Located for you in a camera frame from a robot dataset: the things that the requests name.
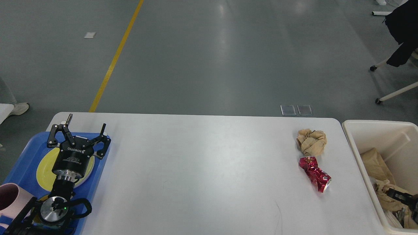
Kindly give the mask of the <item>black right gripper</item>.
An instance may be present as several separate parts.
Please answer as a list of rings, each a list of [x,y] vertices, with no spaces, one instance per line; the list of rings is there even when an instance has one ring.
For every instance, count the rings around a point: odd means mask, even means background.
[[[394,189],[388,189],[387,195],[401,202],[404,205],[409,206],[411,210],[411,217],[415,223],[418,222],[418,195],[411,195],[409,193],[403,193]]]

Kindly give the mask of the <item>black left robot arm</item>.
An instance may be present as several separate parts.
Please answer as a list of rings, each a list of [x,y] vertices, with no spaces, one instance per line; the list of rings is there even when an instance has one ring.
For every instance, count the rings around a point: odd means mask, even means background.
[[[111,138],[71,133],[66,121],[27,143],[1,185],[2,235],[77,235],[106,162]]]

